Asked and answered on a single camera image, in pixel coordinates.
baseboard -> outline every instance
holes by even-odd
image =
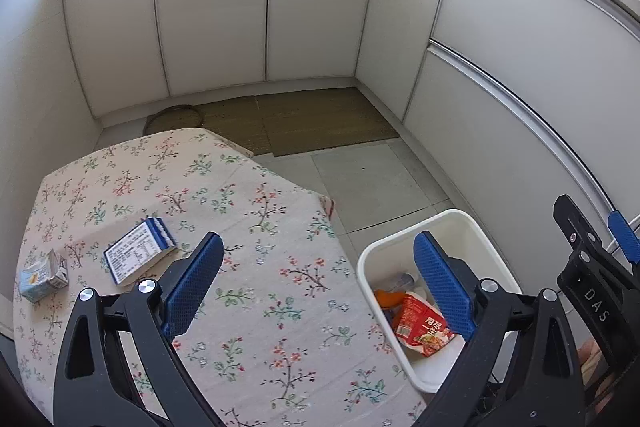
[[[328,76],[325,78],[300,78],[295,80],[270,80],[243,86],[221,87],[208,91],[194,92],[181,96],[172,96],[157,102],[143,103],[135,107],[126,107],[107,113],[99,118],[103,127],[145,118],[150,114],[178,104],[198,105],[201,103],[219,102],[239,96],[257,96],[278,92],[304,91],[310,89],[334,89],[336,87],[354,87],[357,80],[352,76]]]
[[[423,145],[417,140],[417,138],[410,133],[407,128],[402,124],[402,122],[394,115],[388,107],[386,107],[385,103],[382,102],[369,87],[365,86],[361,81],[357,81],[357,87],[360,92],[371,102],[371,104],[380,112],[380,114],[385,118],[388,123],[396,130],[396,132],[400,135],[402,140],[409,146],[416,156],[418,156],[418,160],[422,162],[422,164],[427,168],[427,170],[431,173],[431,176],[438,182],[442,190],[445,191],[446,195],[451,200],[451,203],[455,205],[458,210],[462,210],[469,214],[469,216],[473,217],[482,231],[486,234],[489,240],[494,245],[495,249],[500,254],[502,260],[507,264],[509,270],[513,274],[513,276],[518,279],[514,273],[514,270],[511,269],[506,257],[503,255],[500,250],[500,246],[492,237],[491,233],[487,230],[487,227],[484,225],[476,211],[471,207],[468,201],[466,201],[465,197],[462,195],[462,192],[458,190],[453,181],[447,176],[447,173],[440,167],[438,162],[436,162],[435,158],[431,156],[431,153],[423,147]]]
[[[0,333],[14,339],[14,305],[0,293]]]

small carton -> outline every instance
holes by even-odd
[[[104,252],[113,281],[126,286],[175,248],[159,217],[147,217]]]
[[[29,302],[36,303],[68,284],[66,259],[51,250],[36,263],[20,270],[18,290],[20,290],[20,295]]]

orange object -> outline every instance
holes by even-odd
[[[376,296],[376,301],[383,310],[395,308],[402,304],[405,292],[388,292],[385,290],[375,290],[373,295]]]

white plastic basket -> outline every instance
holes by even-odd
[[[403,272],[411,274],[418,285],[425,286],[424,279],[420,277],[414,263],[414,238],[424,230],[433,233],[450,257],[463,259],[478,279],[491,277],[508,292],[522,291],[478,223],[460,210],[446,210],[365,248],[356,270],[358,284],[411,383],[424,393],[437,393],[456,362],[465,341],[458,335],[427,358],[415,351],[405,351],[373,295],[377,283]],[[504,378],[515,339],[516,334],[513,332],[505,335],[505,342],[494,367],[494,375],[499,380]]]

wall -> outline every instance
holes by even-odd
[[[42,178],[91,152],[99,133],[69,51],[62,0],[0,0],[0,295],[12,299]]]

